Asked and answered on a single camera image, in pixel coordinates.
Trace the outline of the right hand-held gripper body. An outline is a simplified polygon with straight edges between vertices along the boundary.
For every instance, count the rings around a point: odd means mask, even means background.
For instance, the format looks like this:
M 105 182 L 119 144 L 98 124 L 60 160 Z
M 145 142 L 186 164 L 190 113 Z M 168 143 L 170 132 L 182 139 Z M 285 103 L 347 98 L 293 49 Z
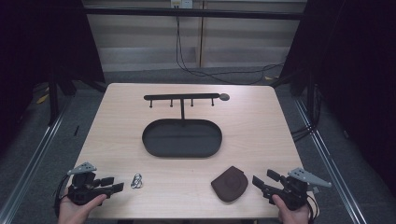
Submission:
M 267 185 L 271 193 L 269 196 L 263 194 L 263 197 L 268 199 L 269 203 L 274 204 L 272 196 L 274 194 L 278 195 L 291 211 L 297 210 L 307 204 L 309 185 L 326 188 L 332 186 L 331 182 L 325 181 L 300 167 L 289 171 L 288 175 L 284 176 L 284 180 L 279 183 L 283 186 L 283 189 L 277 189 Z

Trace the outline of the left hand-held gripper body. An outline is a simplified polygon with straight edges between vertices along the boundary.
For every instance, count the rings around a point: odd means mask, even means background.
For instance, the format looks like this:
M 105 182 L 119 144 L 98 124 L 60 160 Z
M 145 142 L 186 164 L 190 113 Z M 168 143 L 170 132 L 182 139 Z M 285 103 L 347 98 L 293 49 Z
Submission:
M 101 188 L 101 180 L 96 179 L 96 167 L 89 162 L 69 170 L 67 174 L 72 177 L 72 184 L 68 187 L 67 197 L 76 205 L 84 205 L 99 195 L 109 197 L 109 190 Z

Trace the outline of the silver keyring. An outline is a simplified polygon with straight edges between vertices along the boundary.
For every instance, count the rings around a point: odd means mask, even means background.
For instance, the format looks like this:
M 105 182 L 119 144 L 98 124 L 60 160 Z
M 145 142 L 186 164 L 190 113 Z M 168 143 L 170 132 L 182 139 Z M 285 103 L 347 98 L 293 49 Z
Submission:
M 143 187 L 143 176 L 141 174 L 135 174 L 131 182 L 132 189 L 141 189 Z

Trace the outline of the brown leather pouch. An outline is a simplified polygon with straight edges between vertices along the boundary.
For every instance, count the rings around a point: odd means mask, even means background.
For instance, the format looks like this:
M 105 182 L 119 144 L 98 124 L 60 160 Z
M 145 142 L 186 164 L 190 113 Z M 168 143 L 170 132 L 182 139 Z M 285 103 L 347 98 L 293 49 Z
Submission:
M 211 182 L 216 195 L 226 203 L 237 200 L 248 187 L 248 178 L 244 172 L 231 166 Z

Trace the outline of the black tray with hook rack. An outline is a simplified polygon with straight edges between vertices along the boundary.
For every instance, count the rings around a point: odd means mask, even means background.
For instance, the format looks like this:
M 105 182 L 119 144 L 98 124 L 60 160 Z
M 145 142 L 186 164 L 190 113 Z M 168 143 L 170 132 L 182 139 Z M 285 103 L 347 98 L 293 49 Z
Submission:
M 208 158 L 216 154 L 222 143 L 220 127 L 207 119 L 187 119 L 185 117 L 185 101 L 193 105 L 195 100 L 210 99 L 228 101 L 227 93 L 180 93 L 145 95 L 149 107 L 154 101 L 169 100 L 173 106 L 179 100 L 179 119 L 157 119 L 152 121 L 142 133 L 142 141 L 146 151 L 161 158 Z

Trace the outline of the person's right hand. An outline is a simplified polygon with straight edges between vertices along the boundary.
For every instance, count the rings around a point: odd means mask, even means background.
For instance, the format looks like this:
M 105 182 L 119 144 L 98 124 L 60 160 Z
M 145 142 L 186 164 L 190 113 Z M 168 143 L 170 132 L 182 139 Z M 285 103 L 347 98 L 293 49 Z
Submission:
M 307 205 L 291 211 L 278 195 L 274 194 L 272 199 L 278 208 L 278 218 L 282 224 L 308 224 L 310 210 Z

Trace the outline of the person's left hand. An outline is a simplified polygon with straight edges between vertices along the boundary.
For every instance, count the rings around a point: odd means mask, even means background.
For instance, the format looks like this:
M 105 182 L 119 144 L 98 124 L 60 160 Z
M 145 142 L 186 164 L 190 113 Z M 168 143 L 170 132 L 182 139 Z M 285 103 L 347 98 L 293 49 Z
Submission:
M 84 224 L 90 212 L 106 200 L 106 195 L 101 194 L 84 205 L 76 205 L 67 197 L 60 202 L 58 224 Z

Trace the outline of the yellow tape piece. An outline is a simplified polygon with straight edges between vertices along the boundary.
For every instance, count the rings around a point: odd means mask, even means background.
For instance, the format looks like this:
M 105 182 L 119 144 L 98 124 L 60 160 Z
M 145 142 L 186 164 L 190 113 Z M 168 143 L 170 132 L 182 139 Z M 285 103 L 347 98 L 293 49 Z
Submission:
M 48 98 L 49 98 L 49 94 L 47 93 L 47 94 L 44 94 L 44 95 L 42 95 L 42 96 L 40 96 L 37 100 L 36 100 L 36 104 L 37 105 L 40 105 L 40 104 L 43 104 Z

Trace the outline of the black curtain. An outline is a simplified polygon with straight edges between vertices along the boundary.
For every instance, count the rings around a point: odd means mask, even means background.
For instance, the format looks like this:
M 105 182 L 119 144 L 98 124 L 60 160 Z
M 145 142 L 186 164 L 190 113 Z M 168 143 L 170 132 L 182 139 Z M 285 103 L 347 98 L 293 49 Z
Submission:
M 306 0 L 281 76 L 318 85 L 396 196 L 396 0 Z
M 82 0 L 0 0 L 0 155 L 14 139 L 35 85 L 104 82 Z

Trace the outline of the metal floor rail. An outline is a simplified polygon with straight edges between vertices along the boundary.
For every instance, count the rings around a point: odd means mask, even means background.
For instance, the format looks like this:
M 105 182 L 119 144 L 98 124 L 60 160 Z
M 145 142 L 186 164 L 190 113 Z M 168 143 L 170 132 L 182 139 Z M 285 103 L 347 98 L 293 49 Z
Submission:
M 313 124 L 308 118 L 308 113 L 304 102 L 298 99 L 295 100 L 295 104 L 305 126 L 310 130 L 311 139 L 316 146 L 318 154 L 322 158 L 324 165 L 332 179 L 332 185 L 336 188 L 352 222 L 354 224 L 369 224 L 350 188 L 347 186 L 345 179 L 342 177 L 329 149 L 320 135 L 320 132 L 313 128 Z
M 0 211 L 0 224 L 11 224 L 16 212 L 21 205 L 21 201 L 32 182 L 35 173 L 37 172 L 39 164 L 44 159 L 44 156 L 47 153 L 54 136 L 58 132 L 59 127 L 63 122 L 64 113 L 67 111 L 69 106 L 70 102 L 67 101 L 60 109 L 59 114 L 55 117 L 51 125 L 47 127 L 42 139 L 35 149 L 32 159 L 30 159 L 21 175 L 21 178 L 18 180 L 15 189 L 11 192 L 10 196 L 5 202 L 5 205 Z

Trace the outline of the black stand post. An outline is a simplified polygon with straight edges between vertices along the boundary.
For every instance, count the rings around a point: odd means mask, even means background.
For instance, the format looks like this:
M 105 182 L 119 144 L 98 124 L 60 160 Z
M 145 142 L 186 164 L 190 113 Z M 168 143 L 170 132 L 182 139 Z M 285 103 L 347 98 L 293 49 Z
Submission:
M 59 116 L 58 88 L 57 88 L 56 76 L 53 72 L 49 74 L 49 105 L 50 105 L 49 126 L 51 126 Z

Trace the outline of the black horizontal frame bar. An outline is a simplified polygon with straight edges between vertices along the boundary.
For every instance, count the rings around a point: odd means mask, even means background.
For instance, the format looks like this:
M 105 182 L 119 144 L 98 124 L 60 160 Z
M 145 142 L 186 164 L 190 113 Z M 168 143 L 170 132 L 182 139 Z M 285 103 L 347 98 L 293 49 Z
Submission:
M 299 21 L 304 18 L 303 13 L 215 10 L 215 9 L 84 7 L 83 10 L 87 14 L 95 14 L 95 15 L 170 16 L 170 17 L 287 20 L 287 21 Z

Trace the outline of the white wall socket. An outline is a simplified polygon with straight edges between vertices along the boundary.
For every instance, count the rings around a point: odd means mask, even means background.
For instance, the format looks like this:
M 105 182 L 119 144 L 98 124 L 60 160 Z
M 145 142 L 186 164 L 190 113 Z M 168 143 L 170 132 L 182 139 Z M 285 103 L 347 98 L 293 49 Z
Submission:
M 171 8 L 193 8 L 192 0 L 170 0 Z

